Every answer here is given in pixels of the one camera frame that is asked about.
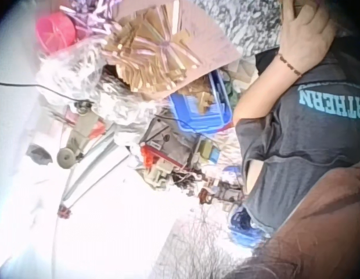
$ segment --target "blue plastic crate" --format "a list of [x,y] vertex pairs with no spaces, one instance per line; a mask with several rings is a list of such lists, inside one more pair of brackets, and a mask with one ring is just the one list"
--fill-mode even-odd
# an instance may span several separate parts
[[197,99],[193,96],[183,96],[177,92],[170,95],[171,110],[182,131],[197,133],[216,133],[232,120],[232,109],[225,91],[224,82],[217,70],[208,74],[211,90],[215,97],[205,114],[197,109]]

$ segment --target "pink container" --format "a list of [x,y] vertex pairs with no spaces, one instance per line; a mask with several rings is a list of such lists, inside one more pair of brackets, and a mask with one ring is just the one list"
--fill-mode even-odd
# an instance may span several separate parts
[[48,54],[67,48],[75,41],[74,24],[62,12],[38,19],[35,29],[39,42]]

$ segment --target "gray t-shirt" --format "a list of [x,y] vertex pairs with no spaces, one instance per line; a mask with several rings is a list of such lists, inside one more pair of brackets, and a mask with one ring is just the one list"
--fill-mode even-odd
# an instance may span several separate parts
[[267,117],[242,119],[236,132],[245,180],[249,162],[264,161],[245,207],[272,234],[327,171],[360,161],[360,62],[328,54]]

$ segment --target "clear plastic bag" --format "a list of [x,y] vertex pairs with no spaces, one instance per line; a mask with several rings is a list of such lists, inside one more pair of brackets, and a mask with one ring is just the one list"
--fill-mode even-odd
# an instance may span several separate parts
[[138,144],[149,123],[163,106],[162,101],[146,101],[142,95],[131,92],[117,78],[103,72],[94,92],[92,110],[117,125],[114,140],[117,145]]
[[[103,40],[91,37],[48,56],[36,75],[37,83],[72,99],[89,99],[106,64],[101,55]],[[46,89],[39,91],[52,105],[66,105],[72,100]]]

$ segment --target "hand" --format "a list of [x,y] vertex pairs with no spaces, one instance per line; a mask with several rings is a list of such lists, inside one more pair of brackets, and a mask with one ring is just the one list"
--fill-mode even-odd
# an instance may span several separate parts
[[301,74],[325,58],[336,35],[335,24],[323,7],[305,5],[297,18],[294,0],[283,0],[279,53]]

